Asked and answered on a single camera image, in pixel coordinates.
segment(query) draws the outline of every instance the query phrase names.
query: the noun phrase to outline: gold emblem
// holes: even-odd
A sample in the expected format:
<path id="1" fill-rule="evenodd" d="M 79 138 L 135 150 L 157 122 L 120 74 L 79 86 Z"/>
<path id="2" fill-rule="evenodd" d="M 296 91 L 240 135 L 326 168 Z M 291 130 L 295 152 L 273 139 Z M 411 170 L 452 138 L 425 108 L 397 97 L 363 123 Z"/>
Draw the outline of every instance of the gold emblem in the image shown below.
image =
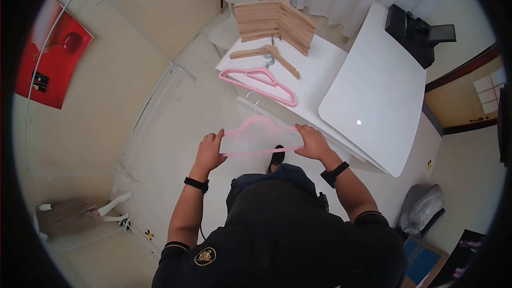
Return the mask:
<path id="1" fill-rule="evenodd" d="M 215 260 L 217 253 L 212 247 L 205 248 L 194 258 L 194 262 L 198 266 L 206 266 Z"/>

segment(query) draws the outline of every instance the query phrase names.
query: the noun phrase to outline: person's left hand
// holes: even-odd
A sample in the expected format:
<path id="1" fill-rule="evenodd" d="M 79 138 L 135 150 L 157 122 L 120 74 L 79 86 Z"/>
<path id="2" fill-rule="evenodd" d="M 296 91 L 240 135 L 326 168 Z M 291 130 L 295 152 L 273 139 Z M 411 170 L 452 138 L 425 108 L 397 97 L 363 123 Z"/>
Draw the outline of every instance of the person's left hand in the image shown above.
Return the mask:
<path id="1" fill-rule="evenodd" d="M 223 136 L 224 129 L 221 129 L 217 135 L 210 133 L 203 138 L 203 141 L 199 143 L 199 150 L 197 150 L 197 155 L 195 155 L 195 163 L 192 171 L 201 176 L 208 176 L 210 171 L 226 161 L 227 157 L 222 157 L 219 154 Z"/>

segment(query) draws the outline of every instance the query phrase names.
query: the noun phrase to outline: black shoe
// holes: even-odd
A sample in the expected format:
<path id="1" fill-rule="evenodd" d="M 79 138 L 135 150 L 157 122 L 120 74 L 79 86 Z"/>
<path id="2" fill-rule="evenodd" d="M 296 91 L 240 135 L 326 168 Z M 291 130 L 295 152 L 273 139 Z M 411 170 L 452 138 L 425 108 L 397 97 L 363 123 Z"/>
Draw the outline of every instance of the black shoe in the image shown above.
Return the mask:
<path id="1" fill-rule="evenodd" d="M 277 145 L 274 149 L 284 148 L 281 145 Z M 270 160 L 270 164 L 268 165 L 268 173 L 271 173 L 270 168 L 272 165 L 280 165 L 285 161 L 285 152 L 274 152 L 272 154 L 272 159 Z"/>

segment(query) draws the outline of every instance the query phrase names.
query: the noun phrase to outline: brown cloth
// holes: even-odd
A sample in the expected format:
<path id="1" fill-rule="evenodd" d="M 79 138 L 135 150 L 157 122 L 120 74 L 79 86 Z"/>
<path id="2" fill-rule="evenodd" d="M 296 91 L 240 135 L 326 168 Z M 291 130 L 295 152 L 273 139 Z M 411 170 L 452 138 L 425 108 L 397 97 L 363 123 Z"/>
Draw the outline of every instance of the brown cloth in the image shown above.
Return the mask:
<path id="1" fill-rule="evenodd" d="M 103 223 L 96 205 L 87 199 L 70 199 L 51 203 L 52 209 L 41 211 L 35 208 L 39 231 L 56 237 L 75 234 Z"/>

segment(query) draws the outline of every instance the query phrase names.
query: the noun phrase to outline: hand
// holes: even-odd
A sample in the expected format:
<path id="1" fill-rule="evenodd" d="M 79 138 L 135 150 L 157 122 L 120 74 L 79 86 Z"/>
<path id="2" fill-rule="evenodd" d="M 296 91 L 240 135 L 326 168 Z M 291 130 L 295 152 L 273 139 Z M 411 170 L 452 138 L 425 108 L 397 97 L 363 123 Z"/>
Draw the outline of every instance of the hand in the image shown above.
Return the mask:
<path id="1" fill-rule="evenodd" d="M 320 131 L 308 125 L 295 124 L 295 127 L 304 141 L 304 148 L 297 149 L 296 154 L 320 161 L 331 155 L 333 151 Z"/>
<path id="2" fill-rule="evenodd" d="M 221 129 L 217 135 L 210 133 L 199 143 L 199 150 L 195 155 L 195 163 L 190 172 L 190 178 L 200 182 L 206 182 L 210 171 L 217 168 L 225 162 L 227 157 L 219 154 L 221 140 L 224 136 L 224 130 Z"/>

